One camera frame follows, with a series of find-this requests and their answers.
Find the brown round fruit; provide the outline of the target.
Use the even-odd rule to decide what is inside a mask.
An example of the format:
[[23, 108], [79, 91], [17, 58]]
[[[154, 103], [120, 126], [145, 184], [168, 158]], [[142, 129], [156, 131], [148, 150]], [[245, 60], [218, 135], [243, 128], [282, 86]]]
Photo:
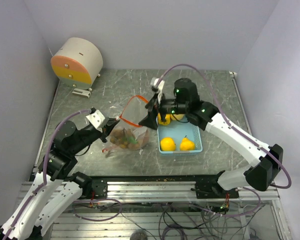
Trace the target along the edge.
[[146, 146], [149, 142], [149, 138], [150, 138], [150, 133], [148, 130], [146, 130], [140, 136], [138, 136], [137, 141], [139, 143], [139, 147], [143, 148], [144, 146]]

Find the clear orange zip top bag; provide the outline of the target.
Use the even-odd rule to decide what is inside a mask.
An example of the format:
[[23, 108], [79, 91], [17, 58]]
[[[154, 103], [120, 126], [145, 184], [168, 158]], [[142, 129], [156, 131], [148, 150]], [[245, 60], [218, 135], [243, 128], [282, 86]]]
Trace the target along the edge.
[[119, 123], [107, 137], [103, 153], [119, 151], [139, 151], [145, 147], [150, 138], [147, 127], [139, 122], [147, 115], [145, 105], [148, 101], [141, 95], [132, 96], [122, 113], [116, 118]]

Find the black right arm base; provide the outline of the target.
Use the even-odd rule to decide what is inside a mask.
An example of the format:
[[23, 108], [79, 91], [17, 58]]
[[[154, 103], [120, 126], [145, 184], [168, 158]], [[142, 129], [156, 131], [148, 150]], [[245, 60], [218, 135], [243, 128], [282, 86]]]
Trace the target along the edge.
[[195, 192], [197, 199], [238, 199], [239, 192], [234, 188], [224, 190], [218, 183], [219, 177], [225, 172], [220, 171], [217, 174], [194, 175], [195, 185], [190, 190]]

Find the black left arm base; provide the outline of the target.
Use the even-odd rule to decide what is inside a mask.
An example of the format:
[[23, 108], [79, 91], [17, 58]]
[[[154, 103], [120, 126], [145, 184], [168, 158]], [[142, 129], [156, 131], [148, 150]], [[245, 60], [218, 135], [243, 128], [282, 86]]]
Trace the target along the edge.
[[107, 197], [108, 185], [101, 178], [90, 177], [82, 172], [76, 172], [69, 177], [69, 181], [75, 182], [82, 189], [80, 200], [105, 199]]

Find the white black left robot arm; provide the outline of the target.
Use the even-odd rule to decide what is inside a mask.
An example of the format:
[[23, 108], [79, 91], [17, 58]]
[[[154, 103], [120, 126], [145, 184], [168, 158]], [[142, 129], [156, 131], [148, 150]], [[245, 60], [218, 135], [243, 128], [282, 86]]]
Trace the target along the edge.
[[61, 192], [51, 197], [77, 164], [77, 153], [98, 139], [105, 143], [120, 121], [96, 113], [87, 120], [89, 124], [82, 129], [68, 117], [57, 125], [30, 189], [12, 216], [0, 225], [0, 240], [41, 240], [73, 201], [91, 195], [92, 179], [76, 172]]

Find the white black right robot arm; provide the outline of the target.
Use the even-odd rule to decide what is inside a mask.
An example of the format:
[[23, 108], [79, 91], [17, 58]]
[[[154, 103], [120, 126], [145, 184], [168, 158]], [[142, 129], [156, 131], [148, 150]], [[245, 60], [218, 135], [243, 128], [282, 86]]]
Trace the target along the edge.
[[253, 138], [239, 128], [212, 103], [203, 101], [197, 86], [188, 78], [174, 82], [174, 98], [167, 99], [163, 94], [164, 82], [153, 78], [150, 82], [153, 97], [146, 104], [147, 115], [139, 125], [153, 130], [158, 128], [158, 115], [182, 114], [190, 124], [220, 138], [236, 150], [248, 163], [237, 170], [223, 171], [210, 186], [211, 194], [223, 197], [228, 190], [250, 186], [257, 191], [266, 191], [280, 172], [283, 148], [272, 146]]

